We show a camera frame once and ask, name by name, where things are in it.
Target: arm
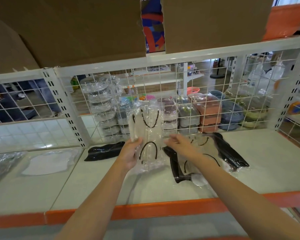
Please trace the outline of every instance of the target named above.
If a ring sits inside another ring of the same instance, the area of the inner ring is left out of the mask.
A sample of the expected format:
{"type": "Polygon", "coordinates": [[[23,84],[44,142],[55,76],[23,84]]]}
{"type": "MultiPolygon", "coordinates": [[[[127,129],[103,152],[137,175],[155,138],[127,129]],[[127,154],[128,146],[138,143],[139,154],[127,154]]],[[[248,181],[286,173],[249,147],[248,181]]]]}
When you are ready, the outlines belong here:
{"type": "Polygon", "coordinates": [[[300,224],[205,157],[181,135],[165,142],[203,174],[231,214],[252,239],[300,239],[300,224]]]}
{"type": "Polygon", "coordinates": [[[64,225],[55,240],[103,239],[116,205],[122,183],[137,160],[135,148],[142,139],[128,140],[109,171],[64,225]]]}

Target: forearm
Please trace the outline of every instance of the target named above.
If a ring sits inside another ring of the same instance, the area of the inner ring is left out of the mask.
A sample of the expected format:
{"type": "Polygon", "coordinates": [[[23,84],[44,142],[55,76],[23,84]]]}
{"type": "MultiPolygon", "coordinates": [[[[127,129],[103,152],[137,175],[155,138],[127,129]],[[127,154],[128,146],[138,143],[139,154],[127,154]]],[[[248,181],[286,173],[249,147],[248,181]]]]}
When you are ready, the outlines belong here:
{"type": "Polygon", "coordinates": [[[56,240],[103,239],[127,172],[116,160],[68,220],[56,240]]]}
{"type": "Polygon", "coordinates": [[[300,239],[300,224],[207,157],[192,161],[252,239],[300,239]]]}

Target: jeans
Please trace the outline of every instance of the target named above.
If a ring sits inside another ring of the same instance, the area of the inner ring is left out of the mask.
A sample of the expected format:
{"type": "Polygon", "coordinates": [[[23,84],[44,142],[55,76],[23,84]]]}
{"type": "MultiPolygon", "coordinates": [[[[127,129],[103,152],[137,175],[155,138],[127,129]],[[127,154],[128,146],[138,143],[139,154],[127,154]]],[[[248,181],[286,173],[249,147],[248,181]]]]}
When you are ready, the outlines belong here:
{"type": "Polygon", "coordinates": [[[39,96],[42,101],[46,101],[48,103],[48,106],[50,109],[54,112],[61,112],[58,104],[56,103],[50,89],[48,88],[48,85],[46,81],[42,79],[36,79],[36,80],[29,80],[28,81],[34,92],[39,96]]]}

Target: hand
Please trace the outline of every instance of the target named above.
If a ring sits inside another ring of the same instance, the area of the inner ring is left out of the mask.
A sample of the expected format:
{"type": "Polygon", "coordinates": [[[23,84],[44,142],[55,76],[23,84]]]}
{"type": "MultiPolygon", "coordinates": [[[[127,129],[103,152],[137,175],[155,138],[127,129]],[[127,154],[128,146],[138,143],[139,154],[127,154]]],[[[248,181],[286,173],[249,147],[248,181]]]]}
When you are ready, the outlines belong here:
{"type": "Polygon", "coordinates": [[[191,142],[180,134],[170,135],[170,138],[164,141],[164,143],[177,153],[187,158],[189,161],[202,157],[202,154],[193,145],[191,145],[191,142]]]}
{"type": "Polygon", "coordinates": [[[132,169],[137,163],[137,160],[135,157],[135,149],[141,143],[142,143],[141,137],[139,137],[134,142],[132,142],[131,139],[127,140],[124,143],[124,145],[120,151],[120,154],[116,159],[116,162],[120,163],[124,167],[124,169],[126,169],[127,171],[132,169]]]}

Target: cardboard box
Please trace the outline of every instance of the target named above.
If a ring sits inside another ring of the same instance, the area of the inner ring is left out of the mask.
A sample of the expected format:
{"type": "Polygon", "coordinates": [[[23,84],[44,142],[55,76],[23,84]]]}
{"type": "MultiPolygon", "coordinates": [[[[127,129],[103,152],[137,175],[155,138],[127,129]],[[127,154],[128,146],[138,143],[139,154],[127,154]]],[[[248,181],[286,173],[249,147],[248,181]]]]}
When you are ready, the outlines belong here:
{"type": "Polygon", "coordinates": [[[166,53],[262,41],[273,0],[161,0],[166,53]]]}
{"type": "Polygon", "coordinates": [[[0,20],[0,74],[38,68],[20,36],[0,20]]]}
{"type": "Polygon", "coordinates": [[[140,0],[0,0],[40,67],[144,57],[140,0]]]}

